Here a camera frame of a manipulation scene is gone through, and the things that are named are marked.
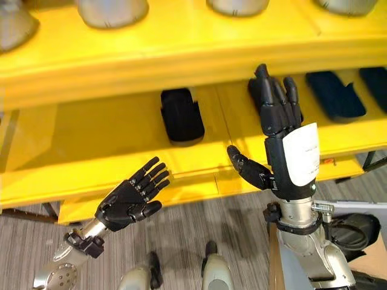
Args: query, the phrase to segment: yellow shelf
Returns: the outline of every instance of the yellow shelf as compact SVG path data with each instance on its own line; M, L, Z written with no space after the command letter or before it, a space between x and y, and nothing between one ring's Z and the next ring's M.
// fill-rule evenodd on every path
M354 156L336 158L334 162L322 163L318 180L336 179L356 176L363 173L362 168ZM195 178L183 178L172 181L170 187L160 192L157 199L164 206L182 204L185 202L201 201L204 199L222 198L230 195L256 192L251 186L238 176L233 170L219 172ZM99 193L88 198L66 200L60 206L59 224L91 219L97 206L108 192Z
M350 124L332 123L302 75L295 76L305 124L319 126L321 158L387 147L387 117L355 71L338 72L355 89L367 115ZM169 143L160 113L160 92L84 100L13 111L0 129L3 208L106 193L157 155L176 181L231 170L231 143L266 164L264 136L246 82L192 90L206 128L190 147Z
M352 155L387 147L387 115L370 95L359 73L356 70L346 70L338 71L337 75L345 84L354 82L357 95L367 110L365 116L349 124L332 122L307 86L305 76L293 76L300 95L301 111L305 119L303 124L317 122L321 157ZM262 133L257 110L247 92L247 82L218 85L216 90L232 143L243 154L265 164L265 135Z
M312 0L270 0L251 18L222 16L205 0L149 0L141 22L87 27L69 1L35 1L40 29L0 56L4 109L247 79L387 65L387 2L365 17L338 16Z
M215 88L192 92L206 134L191 147L170 144L160 92L12 113L7 118L10 126L6 122L0 126L3 131L7 127L0 160L0 206L92 195L128 178L154 156L177 179L230 166L225 152L231 142Z

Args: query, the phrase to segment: white label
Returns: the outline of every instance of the white label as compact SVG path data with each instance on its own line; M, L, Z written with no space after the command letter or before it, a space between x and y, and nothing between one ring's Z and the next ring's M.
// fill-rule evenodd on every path
M286 165L292 183L303 186L319 173L320 148L317 124L300 127L283 140Z

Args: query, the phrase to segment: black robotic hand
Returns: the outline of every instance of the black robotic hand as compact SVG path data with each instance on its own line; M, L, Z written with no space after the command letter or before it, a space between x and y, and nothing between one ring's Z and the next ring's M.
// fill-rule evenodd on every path
M227 153L238 173L259 189L272 189L281 199L295 200L314 194L319 170L319 143L315 123L301 127L302 114L296 84L270 77L265 64L259 65L256 79L249 81L249 93L261 117L268 164L248 159L235 146Z
M111 231L119 231L159 211L162 206L160 201L148 203L169 184L169 180L165 179L169 175L164 170L165 163L152 169L158 162L158 157L151 159L132 177L121 182L100 203L95 217Z

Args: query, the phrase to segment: silver robotic arm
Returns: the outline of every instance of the silver robotic arm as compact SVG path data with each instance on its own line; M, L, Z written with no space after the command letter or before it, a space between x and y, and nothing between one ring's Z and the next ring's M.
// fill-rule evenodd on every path
M157 157L150 160L131 178L119 184L98 206L96 218L84 228L74 229L65 234L63 242L55 252L53 260L35 274L33 290L70 290L77 282L80 267L90 257L97 258L103 253L104 238L129 224L151 216L161 209L159 201L151 201L169 184L169 175L164 163ZM131 271L138 282L145 283L149 289L149 270ZM120 290L126 289L128 277L124 277Z
M279 238L292 250L316 289L354 289L355 279L341 250L330 241L333 208L314 204L319 171L317 125L301 126L298 92L292 78L280 82L265 65L249 82L249 93L261 117L265 148L273 173L248 159L235 146L227 152L238 173L259 189L271 189L279 202L268 204L267 222L274 222Z
M281 199L282 217L279 224L304 230L314 227L322 215L322 223L308 234L279 231L282 243L296 255L306 272L312 287L316 289L352 289L355 279L341 250L333 244L329 235L329 223L333 208L314 204L312 198L297 201Z
M80 231L74 230L66 234L53 260L35 274L33 290L72 289L74 287L78 270L89 259L89 254L70 244L66 237L73 233L77 233L82 240L94 239L103 244L103 238L110 231L98 219L93 219Z

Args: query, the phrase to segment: robot finger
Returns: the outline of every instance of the robot finger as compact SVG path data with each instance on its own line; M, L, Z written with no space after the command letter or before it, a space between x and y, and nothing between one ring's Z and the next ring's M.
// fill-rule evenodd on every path
M161 163L155 168L153 168L147 175L143 177L137 184L134 185L135 189L142 190L144 187L146 187L152 178L160 171L162 171L164 168L166 168L165 163Z
M145 175L145 173L151 169L156 163L158 163L160 159L158 157L153 157L151 160L149 160L140 170L138 170L135 174L132 175L132 177L129 178L129 182L134 185L138 183Z
M152 201L145 205L143 209L143 216L148 218L151 215L155 214L162 208L162 204L160 201Z
M162 181L161 183L159 183L158 186L156 186L146 197L146 201L151 201L152 199L154 199L158 193L163 189L165 188L166 186L168 186L170 184L169 180L166 179L164 181Z
M144 189L143 189L143 193L144 194L148 194L150 193L155 187L156 185L161 181L163 180L165 177L167 177L169 175L169 172L166 170L164 172L161 172L159 175L157 175Z
M299 104L299 96L296 82L293 80L293 78L286 77L284 78L284 86L286 89L286 95L288 96L291 107L293 109L293 115L295 120L294 128L300 128L302 123L302 114Z
M273 87L270 81L270 76L265 64L259 65L255 71L258 81L258 88L261 90L261 105L276 105L278 100L273 93Z
M243 179L259 189L270 188L272 173L269 169L254 160L248 159L233 145L227 148L227 153L233 167Z
M275 96L279 99L285 113L285 118L281 119L282 125L284 129L285 128L292 129L296 125L296 119L294 118L293 109L288 100L288 97L285 94L284 89L281 86L281 83L276 78L272 77L271 81L272 81L272 86L273 86Z

